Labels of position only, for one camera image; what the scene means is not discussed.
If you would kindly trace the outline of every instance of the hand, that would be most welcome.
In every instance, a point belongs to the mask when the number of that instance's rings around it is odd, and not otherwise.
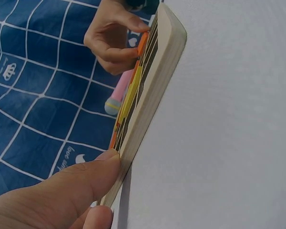
[[[138,16],[127,10],[124,0],[102,0],[84,37],[85,46],[112,75],[133,69],[138,58],[137,48],[126,48],[127,29],[149,30]]]
[[[0,229],[109,229],[112,211],[90,208],[117,179],[119,155],[68,167],[35,186],[0,196]]]

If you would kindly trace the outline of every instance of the finger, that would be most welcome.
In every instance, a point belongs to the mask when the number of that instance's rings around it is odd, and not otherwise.
[[[112,220],[113,213],[109,207],[96,206],[89,211],[83,229],[109,229]]]
[[[125,62],[106,62],[102,58],[98,57],[98,61],[100,65],[105,69],[105,71],[109,72],[111,75],[119,75],[125,71],[131,70],[134,68],[137,59],[130,59]]]
[[[79,218],[77,218],[77,220],[72,224],[72,226],[69,229],[82,229],[90,209],[91,208],[88,208],[84,212],[84,214],[82,214]]]
[[[120,160],[109,150],[92,161],[68,167],[34,186],[32,206],[54,228],[68,228],[92,202],[102,198],[117,179]]]
[[[122,62],[138,57],[137,48],[112,48],[106,42],[93,39],[93,37],[86,37],[85,45],[91,49],[94,55],[107,62]]]
[[[114,20],[116,23],[127,27],[133,32],[147,32],[150,27],[146,25],[140,17],[130,13],[126,10],[121,10],[114,15]]]

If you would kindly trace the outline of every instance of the fingernail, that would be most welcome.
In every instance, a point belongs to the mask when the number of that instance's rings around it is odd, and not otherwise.
[[[118,152],[115,151],[114,149],[110,149],[110,150],[107,150],[105,152],[103,152],[101,155],[99,155],[95,161],[105,161],[105,160],[108,160],[110,158],[112,158],[113,156],[117,155]]]

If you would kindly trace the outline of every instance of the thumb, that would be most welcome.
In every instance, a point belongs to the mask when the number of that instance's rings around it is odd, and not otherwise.
[[[53,228],[69,228],[113,186],[120,170],[119,158],[115,150],[109,150],[95,161],[68,167],[31,187],[27,193],[31,208]]]
[[[115,14],[115,22],[127,27],[133,32],[146,32],[150,28],[146,25],[140,17],[128,12],[127,10],[121,10]]]

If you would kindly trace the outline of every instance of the pink marker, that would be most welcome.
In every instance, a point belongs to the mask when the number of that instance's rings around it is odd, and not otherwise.
[[[105,111],[109,115],[117,115],[122,105],[122,99],[127,85],[133,75],[133,69],[122,74],[118,84],[116,85],[112,95],[105,102]]]

